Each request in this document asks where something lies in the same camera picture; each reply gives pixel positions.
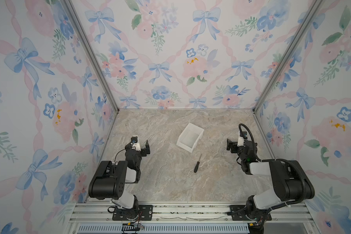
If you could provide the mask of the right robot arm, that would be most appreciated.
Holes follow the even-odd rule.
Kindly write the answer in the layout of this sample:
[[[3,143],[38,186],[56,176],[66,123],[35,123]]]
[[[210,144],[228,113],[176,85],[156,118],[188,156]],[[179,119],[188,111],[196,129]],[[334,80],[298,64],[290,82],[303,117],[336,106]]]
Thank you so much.
[[[237,163],[247,175],[269,176],[272,188],[250,196],[243,208],[231,206],[227,214],[234,220],[248,219],[264,223],[270,212],[315,196],[315,189],[296,160],[271,159],[259,161],[256,157],[257,144],[252,141],[227,139],[226,149],[237,154]]]

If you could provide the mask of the black handled screwdriver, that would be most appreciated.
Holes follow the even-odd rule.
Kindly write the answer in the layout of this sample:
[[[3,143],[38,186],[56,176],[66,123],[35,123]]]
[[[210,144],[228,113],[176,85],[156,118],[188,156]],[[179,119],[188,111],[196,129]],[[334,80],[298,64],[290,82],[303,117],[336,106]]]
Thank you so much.
[[[198,169],[199,169],[199,165],[200,165],[200,160],[201,160],[202,154],[199,156],[197,163],[194,167],[194,173],[197,173]]]

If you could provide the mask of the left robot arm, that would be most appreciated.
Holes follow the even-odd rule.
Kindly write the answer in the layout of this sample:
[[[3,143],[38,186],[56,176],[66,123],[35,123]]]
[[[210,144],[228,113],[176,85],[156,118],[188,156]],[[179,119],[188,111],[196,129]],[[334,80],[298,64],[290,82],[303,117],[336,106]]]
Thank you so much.
[[[136,184],[141,177],[141,161],[151,153],[149,142],[140,146],[137,136],[124,147],[125,159],[101,161],[88,187],[88,195],[97,200],[110,199],[107,209],[114,221],[139,220],[142,215],[137,196],[125,189],[126,184]]]

